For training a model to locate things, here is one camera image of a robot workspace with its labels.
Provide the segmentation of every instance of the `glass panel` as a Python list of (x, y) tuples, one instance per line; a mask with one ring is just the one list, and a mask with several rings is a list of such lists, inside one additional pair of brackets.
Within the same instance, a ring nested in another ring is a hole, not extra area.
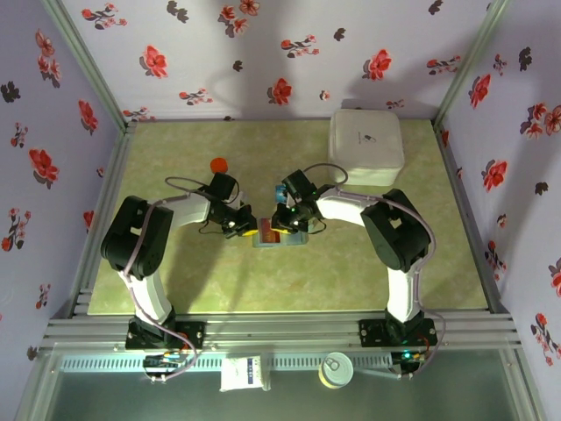
[(164, 420), (513, 420), (517, 419), (496, 351), (446, 351), (413, 381), (355, 373), (339, 390), (317, 371), (272, 372), (271, 390), (221, 393), (220, 374), (187, 373), (168, 384), (134, 374), (60, 375), (49, 419)]

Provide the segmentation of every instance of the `wall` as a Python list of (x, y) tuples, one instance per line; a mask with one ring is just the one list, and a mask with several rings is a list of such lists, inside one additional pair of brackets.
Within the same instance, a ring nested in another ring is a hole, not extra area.
[(0, 39), (4, 421), (47, 321), (68, 300), (117, 129), (39, 2), (3, 2)]
[(489, 0), (63, 0), (128, 119), (433, 118)]
[(485, 256), (552, 420), (561, 411), (559, 19), (556, 0), (513, 1), (444, 121)]

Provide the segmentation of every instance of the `green table surface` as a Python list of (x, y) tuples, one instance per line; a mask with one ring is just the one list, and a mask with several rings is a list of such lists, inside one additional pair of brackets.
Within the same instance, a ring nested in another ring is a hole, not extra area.
[[(209, 182), (210, 161), (223, 156), (248, 195), (256, 217), (270, 217), (274, 186), (298, 168), (327, 161), (329, 121), (173, 122), (140, 124), (117, 206), (129, 195), (176, 196), (164, 178)], [(405, 191), (436, 236), (435, 257), (423, 270), (423, 303), (432, 308), (485, 308), (470, 247), (429, 120), (402, 120), (405, 167), (393, 187)], [(327, 170), (310, 170), (319, 187)], [(345, 186), (367, 194), (389, 188)], [(305, 246), (258, 249), (251, 238), (201, 235), (200, 225), (170, 233), (160, 266), (178, 313), (306, 310), (382, 310), (387, 269), (364, 227), (329, 220)], [(131, 314), (126, 287), (102, 260), (89, 314)]]

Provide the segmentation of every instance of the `round container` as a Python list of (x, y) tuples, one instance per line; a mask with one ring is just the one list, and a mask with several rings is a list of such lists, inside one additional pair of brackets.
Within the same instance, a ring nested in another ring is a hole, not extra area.
[(319, 365), (319, 380), (330, 389), (340, 389), (352, 379), (352, 361), (344, 353), (330, 353)]

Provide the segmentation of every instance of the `small box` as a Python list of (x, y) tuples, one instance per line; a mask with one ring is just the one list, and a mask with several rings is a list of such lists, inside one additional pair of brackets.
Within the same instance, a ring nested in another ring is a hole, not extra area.
[[(339, 110), (331, 117), (329, 162), (349, 173), (346, 184), (391, 186), (405, 165), (400, 121), (390, 111)], [(344, 179), (330, 168), (334, 182)]]

